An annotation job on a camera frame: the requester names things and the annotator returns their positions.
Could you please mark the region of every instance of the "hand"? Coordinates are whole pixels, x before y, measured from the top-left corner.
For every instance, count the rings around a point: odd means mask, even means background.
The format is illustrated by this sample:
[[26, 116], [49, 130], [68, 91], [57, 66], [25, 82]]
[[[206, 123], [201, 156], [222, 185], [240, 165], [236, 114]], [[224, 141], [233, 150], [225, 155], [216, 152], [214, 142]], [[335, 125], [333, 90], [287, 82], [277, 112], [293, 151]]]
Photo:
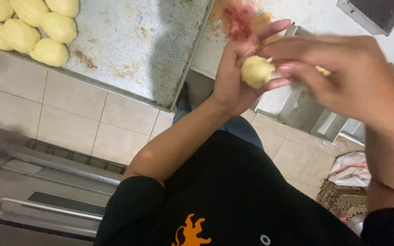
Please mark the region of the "hand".
[[[285, 38], [257, 52], [288, 59], [276, 73], [307, 84], [318, 102], [353, 119], [374, 124], [394, 108], [394, 72], [373, 37]], [[325, 77], [315, 66], [332, 74]]]
[[244, 113], [264, 92], [286, 86], [285, 78], [271, 80], [259, 89], [253, 89], [241, 81], [241, 65], [255, 50], [265, 44], [265, 39], [281, 32], [291, 24], [291, 20], [275, 21], [250, 36], [246, 42], [229, 42], [223, 50], [215, 79], [214, 92], [210, 101], [219, 106], [229, 116]]

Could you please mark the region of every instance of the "white tiled floor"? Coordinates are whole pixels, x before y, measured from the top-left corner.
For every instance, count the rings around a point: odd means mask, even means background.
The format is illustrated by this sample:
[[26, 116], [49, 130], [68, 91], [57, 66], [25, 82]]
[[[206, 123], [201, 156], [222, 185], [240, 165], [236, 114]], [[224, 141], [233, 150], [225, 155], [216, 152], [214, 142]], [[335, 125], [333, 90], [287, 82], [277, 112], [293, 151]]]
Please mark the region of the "white tiled floor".
[[[210, 95], [213, 81], [190, 75], [190, 91], [203, 90], [190, 95], [195, 109]], [[0, 54], [3, 129], [128, 165], [149, 140], [171, 126], [173, 116]], [[323, 142], [250, 110], [243, 117], [287, 181], [312, 198], [335, 156], [363, 149], [342, 137], [333, 144]]]

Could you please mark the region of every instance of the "sleeve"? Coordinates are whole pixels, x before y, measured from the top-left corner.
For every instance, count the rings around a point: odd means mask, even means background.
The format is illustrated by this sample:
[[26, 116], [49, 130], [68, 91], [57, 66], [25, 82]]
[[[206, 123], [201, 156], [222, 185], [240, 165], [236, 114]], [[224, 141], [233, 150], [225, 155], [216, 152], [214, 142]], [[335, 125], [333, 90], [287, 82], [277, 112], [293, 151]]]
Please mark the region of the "sleeve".
[[164, 188], [156, 180], [125, 179], [107, 202], [94, 245], [141, 245], [163, 203]]
[[364, 220], [361, 240], [364, 245], [394, 245], [394, 208], [370, 213]]

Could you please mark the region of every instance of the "person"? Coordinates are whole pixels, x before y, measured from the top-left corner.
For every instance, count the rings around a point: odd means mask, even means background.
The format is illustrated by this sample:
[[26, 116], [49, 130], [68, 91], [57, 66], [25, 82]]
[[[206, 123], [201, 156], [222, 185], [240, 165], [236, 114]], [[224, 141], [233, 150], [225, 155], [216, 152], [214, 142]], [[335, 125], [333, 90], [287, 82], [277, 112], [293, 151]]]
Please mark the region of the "person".
[[[370, 36], [265, 44], [290, 23], [275, 21], [246, 42], [226, 45], [211, 96], [193, 111], [179, 109], [181, 118], [130, 163], [95, 245], [394, 245], [394, 73]], [[253, 54], [276, 57], [282, 78], [257, 90], [242, 82], [241, 63]], [[289, 185], [253, 128], [238, 118], [264, 92], [292, 81], [308, 85], [331, 111], [366, 125], [372, 181], [360, 238]]]

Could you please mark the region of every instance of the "left hand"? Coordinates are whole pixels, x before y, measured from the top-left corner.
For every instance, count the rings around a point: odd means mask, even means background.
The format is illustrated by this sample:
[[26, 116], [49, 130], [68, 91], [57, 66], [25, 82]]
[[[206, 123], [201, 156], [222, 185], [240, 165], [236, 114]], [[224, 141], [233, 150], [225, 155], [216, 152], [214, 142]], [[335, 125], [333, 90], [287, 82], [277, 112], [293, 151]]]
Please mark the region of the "left hand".
[[241, 81], [240, 69], [244, 59], [252, 56], [255, 50], [265, 44], [265, 39], [281, 32], [291, 25], [291, 20], [275, 21], [250, 36], [246, 42], [226, 44], [218, 65], [214, 92], [210, 99], [229, 116], [244, 113], [264, 92], [286, 86], [291, 83], [286, 78], [277, 78], [259, 89], [253, 89]]

